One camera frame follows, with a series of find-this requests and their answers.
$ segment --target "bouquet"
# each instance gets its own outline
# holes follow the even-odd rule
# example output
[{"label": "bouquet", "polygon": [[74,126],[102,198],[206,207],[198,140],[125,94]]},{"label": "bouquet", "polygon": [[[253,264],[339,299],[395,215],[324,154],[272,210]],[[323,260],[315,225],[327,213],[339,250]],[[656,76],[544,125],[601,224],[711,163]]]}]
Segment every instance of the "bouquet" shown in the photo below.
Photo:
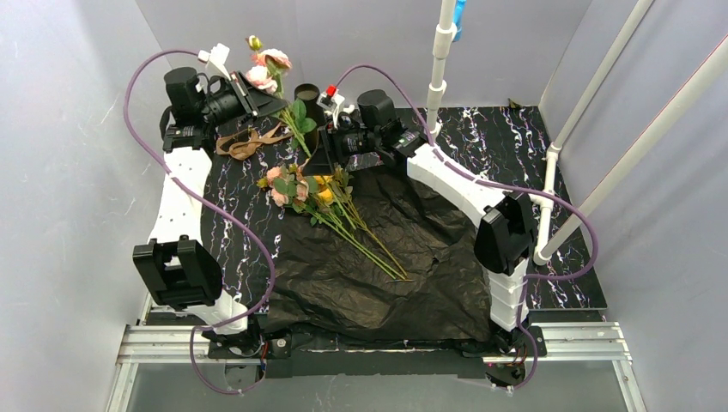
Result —
[{"label": "bouquet", "polygon": [[[251,50],[253,50],[252,61],[255,65],[245,73],[247,81],[256,88],[267,93],[274,94],[283,99],[283,77],[291,69],[292,64],[286,53],[278,49],[266,49],[261,51],[263,44],[255,36],[246,39]],[[316,122],[306,117],[306,107],[300,100],[294,101],[293,105],[286,107],[276,114],[276,117],[285,123],[294,140],[291,142],[293,148],[301,147],[310,159],[311,152],[306,147],[304,135],[316,129]]]},{"label": "bouquet", "polygon": [[[282,78],[291,69],[288,56],[277,49],[262,50],[260,40],[251,36],[246,39],[251,50],[252,60],[256,64],[245,74],[246,79],[256,88],[283,97]],[[317,127],[316,122],[306,117],[306,107],[300,100],[276,114],[285,123],[294,140],[294,148],[301,147],[311,159],[311,152],[306,147],[304,135]],[[352,177],[341,167],[331,176],[304,176],[303,165],[280,165],[272,167],[265,177],[258,181],[258,186],[270,190],[270,196],[278,207],[292,209],[294,212],[311,216],[311,226],[325,225],[348,241],[358,251],[377,264],[394,281],[406,281],[407,272],[392,256],[391,252],[367,226],[359,211],[352,202]],[[355,237],[355,231],[361,230],[376,243],[391,260],[387,263],[383,258],[368,250]]]}]

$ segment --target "artificial flower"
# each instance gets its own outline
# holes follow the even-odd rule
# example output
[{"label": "artificial flower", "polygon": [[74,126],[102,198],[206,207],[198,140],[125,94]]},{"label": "artificial flower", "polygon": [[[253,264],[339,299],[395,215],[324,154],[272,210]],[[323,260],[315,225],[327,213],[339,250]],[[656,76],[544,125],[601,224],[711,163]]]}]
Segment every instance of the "artificial flower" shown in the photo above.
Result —
[{"label": "artificial flower", "polygon": [[250,47],[254,52],[257,52],[261,47],[263,47],[263,43],[261,43],[260,39],[255,36],[246,38],[246,42],[248,43],[248,47]]},{"label": "artificial flower", "polygon": [[316,183],[322,186],[331,182],[331,176],[313,176],[313,178],[316,179]]},{"label": "artificial flower", "polygon": [[258,66],[265,66],[268,60],[272,61],[280,69],[290,69],[291,61],[286,53],[278,49],[266,49],[252,55],[252,61]]},{"label": "artificial flower", "polygon": [[276,203],[276,206],[279,208],[282,208],[286,204],[288,204],[288,196],[279,193],[276,189],[273,189],[270,191],[270,195],[273,197],[273,202]]},{"label": "artificial flower", "polygon": [[308,199],[308,182],[299,181],[296,185],[296,199],[305,202]]},{"label": "artificial flower", "polygon": [[330,189],[326,189],[325,191],[321,191],[318,194],[318,198],[321,199],[325,204],[332,204],[334,202],[334,194],[331,193]]},{"label": "artificial flower", "polygon": [[264,90],[268,93],[275,93],[278,89],[278,83],[268,73],[265,66],[254,66],[246,73],[246,79],[257,89]]},{"label": "artificial flower", "polygon": [[268,186],[273,187],[273,179],[282,178],[283,170],[280,166],[272,167],[268,172],[265,173],[265,178],[268,179]]}]

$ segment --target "flower bud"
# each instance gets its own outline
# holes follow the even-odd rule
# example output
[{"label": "flower bud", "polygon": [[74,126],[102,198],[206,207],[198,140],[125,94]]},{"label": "flower bud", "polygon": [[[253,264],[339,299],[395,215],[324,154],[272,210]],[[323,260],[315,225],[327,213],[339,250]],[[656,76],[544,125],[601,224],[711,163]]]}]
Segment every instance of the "flower bud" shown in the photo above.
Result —
[{"label": "flower bud", "polygon": [[263,47],[263,43],[261,43],[260,39],[255,36],[246,38],[246,42],[248,43],[248,47],[250,47],[254,52],[257,52],[261,49],[261,47]]}]

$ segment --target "black cup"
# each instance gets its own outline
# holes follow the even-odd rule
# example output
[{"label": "black cup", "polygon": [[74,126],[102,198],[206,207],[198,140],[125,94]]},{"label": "black cup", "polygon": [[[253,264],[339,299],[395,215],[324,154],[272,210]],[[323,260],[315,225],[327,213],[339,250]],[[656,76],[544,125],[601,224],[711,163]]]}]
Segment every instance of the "black cup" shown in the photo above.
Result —
[{"label": "black cup", "polygon": [[310,152],[313,152],[313,150],[319,145],[318,127],[326,124],[324,108],[316,104],[316,100],[319,99],[320,93],[319,88],[311,83],[300,84],[294,90],[295,98],[300,99],[303,102],[303,106],[306,107],[306,117],[311,118],[314,122],[316,122],[317,129],[313,129],[304,135],[306,147]]}]

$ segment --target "pink rose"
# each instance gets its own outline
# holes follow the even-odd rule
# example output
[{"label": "pink rose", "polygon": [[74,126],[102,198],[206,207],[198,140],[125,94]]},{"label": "pink rose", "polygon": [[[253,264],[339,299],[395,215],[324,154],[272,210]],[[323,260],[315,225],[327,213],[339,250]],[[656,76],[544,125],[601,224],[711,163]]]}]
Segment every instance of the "pink rose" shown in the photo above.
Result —
[{"label": "pink rose", "polygon": [[276,202],[276,206],[278,206],[279,208],[282,208],[284,205],[288,204],[288,196],[279,193],[276,189],[270,191],[270,195],[273,197],[273,202]]},{"label": "pink rose", "polygon": [[308,182],[305,180],[296,185],[296,199],[305,202],[308,199]]},{"label": "pink rose", "polygon": [[273,187],[273,179],[282,177],[283,170],[280,166],[272,167],[268,172],[265,173],[265,178],[268,179],[269,187]]},{"label": "pink rose", "polygon": [[270,77],[268,68],[265,66],[254,66],[246,73],[246,79],[257,89],[268,93],[275,93],[278,83]]},{"label": "pink rose", "polygon": [[278,49],[266,49],[261,51],[260,53],[255,53],[252,55],[252,61],[258,66],[265,66],[266,58],[273,60],[273,63],[275,63],[276,66],[282,69],[291,68],[291,61],[288,60],[288,56],[286,56],[286,53]]}]

